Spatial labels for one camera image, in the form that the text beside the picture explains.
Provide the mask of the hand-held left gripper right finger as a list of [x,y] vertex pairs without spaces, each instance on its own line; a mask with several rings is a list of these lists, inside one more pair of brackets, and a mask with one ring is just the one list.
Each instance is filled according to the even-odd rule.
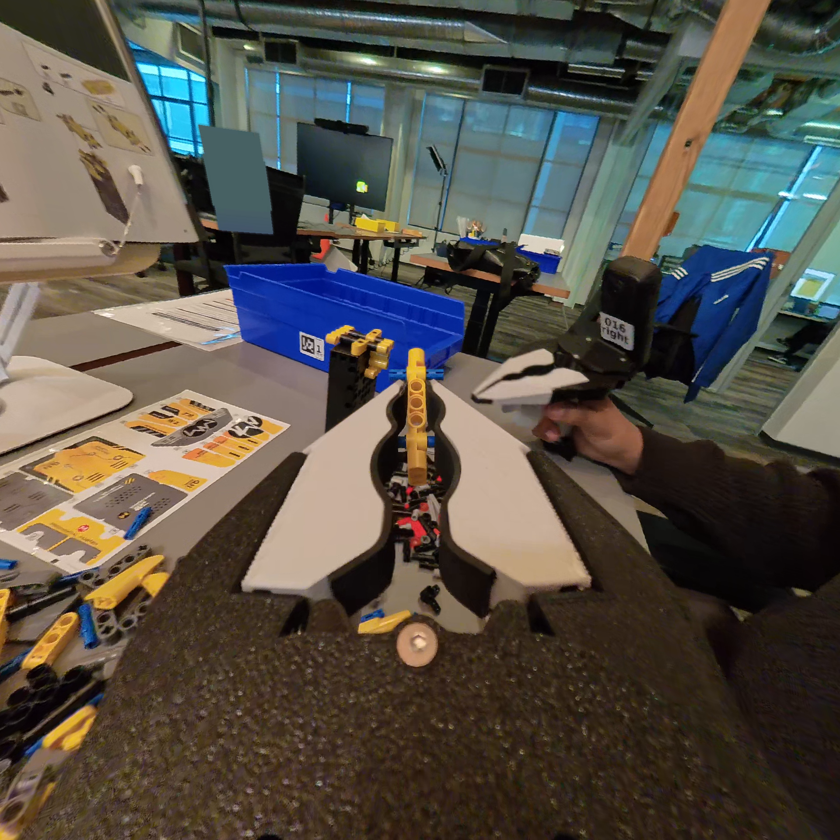
[[447,387],[429,386],[444,488],[438,568],[478,618],[504,601],[580,592],[592,576],[532,466],[532,451]]

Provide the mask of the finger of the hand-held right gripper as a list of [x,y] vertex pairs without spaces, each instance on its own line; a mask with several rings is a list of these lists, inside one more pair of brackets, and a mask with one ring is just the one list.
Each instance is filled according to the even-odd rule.
[[476,387],[472,401],[496,406],[504,412],[529,410],[549,404],[555,391],[589,383],[587,375],[567,368],[530,366],[504,370],[500,366]]
[[472,392],[474,397],[549,397],[561,388],[554,354],[540,348],[511,357]]

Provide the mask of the yellow toy beam blue pins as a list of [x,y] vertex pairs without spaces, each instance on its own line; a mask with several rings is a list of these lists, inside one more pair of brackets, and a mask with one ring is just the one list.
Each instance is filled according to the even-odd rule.
[[428,369],[424,350],[413,348],[408,351],[406,368],[389,370],[393,382],[406,384],[406,477],[411,487],[422,487],[429,483],[429,455],[434,452],[435,437],[429,432],[427,412],[427,383],[441,381],[445,368]]

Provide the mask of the person's right hand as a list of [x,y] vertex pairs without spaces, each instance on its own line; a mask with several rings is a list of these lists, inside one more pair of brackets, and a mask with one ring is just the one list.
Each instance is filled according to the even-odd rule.
[[547,405],[532,433],[545,443],[570,434],[579,455],[626,476],[637,471],[644,452],[642,430],[608,397]]

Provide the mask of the blue jacket white stripes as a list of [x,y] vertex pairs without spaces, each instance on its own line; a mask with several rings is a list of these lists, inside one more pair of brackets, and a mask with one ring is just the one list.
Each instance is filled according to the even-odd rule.
[[696,372],[685,403],[718,378],[759,326],[770,284],[771,252],[746,253],[703,245],[663,277],[655,315],[670,316],[699,295],[693,332]]

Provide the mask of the pile of black red pins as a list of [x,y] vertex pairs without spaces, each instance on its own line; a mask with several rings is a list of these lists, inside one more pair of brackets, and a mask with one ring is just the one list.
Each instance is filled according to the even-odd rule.
[[386,481],[385,489],[392,505],[394,570],[383,605],[392,613],[406,610],[442,618],[445,587],[440,570],[439,519],[446,486],[434,453],[428,457],[423,484],[412,482],[407,464],[402,463]]

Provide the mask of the black bag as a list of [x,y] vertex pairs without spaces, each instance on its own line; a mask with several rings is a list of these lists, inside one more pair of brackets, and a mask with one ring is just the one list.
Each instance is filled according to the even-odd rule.
[[513,243],[474,243],[460,239],[445,245],[445,255],[452,270],[478,270],[512,285],[531,288],[541,277],[539,264],[520,254]]

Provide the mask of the black toy brick tower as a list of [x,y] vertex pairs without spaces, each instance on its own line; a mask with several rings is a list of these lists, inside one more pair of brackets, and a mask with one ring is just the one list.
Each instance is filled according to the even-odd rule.
[[329,382],[324,431],[327,433],[375,395],[380,373],[389,368],[394,341],[379,329],[367,333],[350,325],[328,333]]

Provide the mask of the blue plastic bin with tag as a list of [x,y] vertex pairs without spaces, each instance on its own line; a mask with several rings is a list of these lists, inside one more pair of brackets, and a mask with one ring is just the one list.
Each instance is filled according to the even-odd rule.
[[414,348],[424,350],[428,367],[442,368],[463,345],[465,305],[450,297],[321,264],[226,272],[242,339],[319,371],[329,367],[325,337],[344,325],[393,340],[392,369],[405,368]]

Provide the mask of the printed instruction booklet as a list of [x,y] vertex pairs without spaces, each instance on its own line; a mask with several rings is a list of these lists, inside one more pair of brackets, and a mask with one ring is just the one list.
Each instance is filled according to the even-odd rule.
[[[282,420],[184,390],[2,469],[2,559],[93,569],[290,430]],[[137,512],[153,513],[138,536]]]

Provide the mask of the black light stand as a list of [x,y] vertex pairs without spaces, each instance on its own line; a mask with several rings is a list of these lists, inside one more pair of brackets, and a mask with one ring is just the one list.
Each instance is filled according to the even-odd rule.
[[429,152],[431,161],[435,168],[436,173],[440,178],[440,187],[438,190],[438,200],[437,200],[437,211],[435,217],[435,224],[434,224],[434,234],[435,237],[441,232],[442,225],[444,222],[444,215],[445,215],[445,197],[446,191],[449,181],[449,169],[448,165],[445,162],[444,157],[439,152],[438,148],[434,144],[430,144],[427,147],[427,151]]

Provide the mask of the wooden office desk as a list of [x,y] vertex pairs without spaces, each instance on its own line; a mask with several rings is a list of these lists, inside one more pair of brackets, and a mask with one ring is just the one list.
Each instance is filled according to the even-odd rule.
[[281,257],[289,253],[292,262],[302,261],[305,256],[304,245],[316,247],[321,240],[326,240],[331,247],[340,240],[348,239],[353,243],[352,262],[358,273],[366,275],[371,267],[371,244],[382,243],[384,247],[393,249],[393,268],[391,280],[396,281],[401,253],[405,249],[419,246],[426,236],[418,230],[411,228],[400,228],[396,231],[386,229],[373,231],[367,228],[359,228],[348,224],[321,224],[311,226],[309,224],[299,227],[291,245],[288,246],[262,246],[247,245],[237,257],[240,265],[275,265],[281,262]]

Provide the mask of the white book stand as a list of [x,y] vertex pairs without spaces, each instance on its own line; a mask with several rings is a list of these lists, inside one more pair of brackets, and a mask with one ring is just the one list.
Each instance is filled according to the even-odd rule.
[[108,240],[2,240],[2,455],[86,424],[132,401],[130,391],[65,365],[18,353],[17,346],[46,282],[129,275],[149,268],[166,244]]

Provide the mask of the desk with black frame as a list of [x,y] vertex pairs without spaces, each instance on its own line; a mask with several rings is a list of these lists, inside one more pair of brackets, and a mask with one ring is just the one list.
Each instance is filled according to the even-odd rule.
[[466,321],[461,351],[478,358],[487,357],[499,315],[513,300],[544,297],[564,304],[572,294],[568,288],[537,282],[529,289],[513,285],[510,295],[504,298],[501,277],[492,273],[478,269],[456,271],[446,259],[435,255],[412,255],[409,263],[424,269],[424,280],[441,280],[444,287],[465,287],[476,293]]

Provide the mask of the wooden post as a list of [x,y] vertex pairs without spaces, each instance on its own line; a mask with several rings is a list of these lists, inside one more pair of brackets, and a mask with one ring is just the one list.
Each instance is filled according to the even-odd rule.
[[622,256],[645,260],[654,256],[769,6],[769,1],[723,5],[629,228]]

